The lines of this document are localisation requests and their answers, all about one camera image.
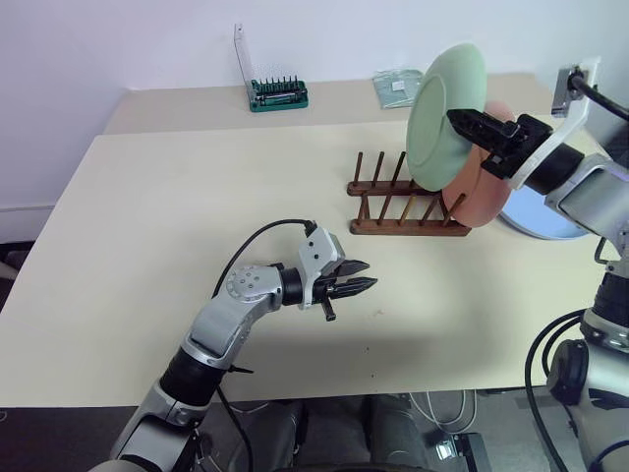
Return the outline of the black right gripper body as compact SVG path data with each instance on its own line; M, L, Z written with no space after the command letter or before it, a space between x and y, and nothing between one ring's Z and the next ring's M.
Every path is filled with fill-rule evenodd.
M500 121L488 115L484 128L482 148L488 157L482 168L502 180L512 178L551 135L549 125L528 114L522 114L516 121Z

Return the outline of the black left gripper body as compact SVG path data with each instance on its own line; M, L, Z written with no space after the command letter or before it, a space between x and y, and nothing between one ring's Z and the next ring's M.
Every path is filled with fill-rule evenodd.
M325 320L327 322L333 322L336 320L336 314L333 310L331 301L349 296L347 283L341 282L340 284L337 284L339 277L346 275L348 269L349 262L345 261L331 273L322 275L315 281L313 289L313 302L322 306Z

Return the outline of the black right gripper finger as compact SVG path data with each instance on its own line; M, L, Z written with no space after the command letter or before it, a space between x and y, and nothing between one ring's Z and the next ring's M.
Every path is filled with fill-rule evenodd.
M458 135L485 150L503 149L512 137L506 122L476 109L450 109L446 116Z

